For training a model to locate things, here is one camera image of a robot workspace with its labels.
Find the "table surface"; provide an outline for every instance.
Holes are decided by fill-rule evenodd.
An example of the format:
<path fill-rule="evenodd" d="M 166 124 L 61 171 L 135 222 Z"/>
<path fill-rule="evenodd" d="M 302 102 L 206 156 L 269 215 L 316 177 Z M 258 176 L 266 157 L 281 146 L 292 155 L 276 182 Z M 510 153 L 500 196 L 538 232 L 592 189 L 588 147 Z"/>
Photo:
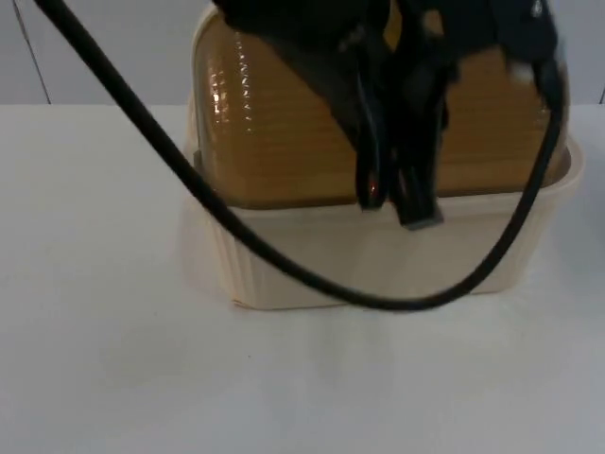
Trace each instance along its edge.
<path fill-rule="evenodd" d="M 179 141 L 185 109 L 159 107 Z M 585 179 L 501 295 L 392 315 L 262 313 L 113 107 L 0 107 L 0 449 L 601 453 L 605 109 Z"/>

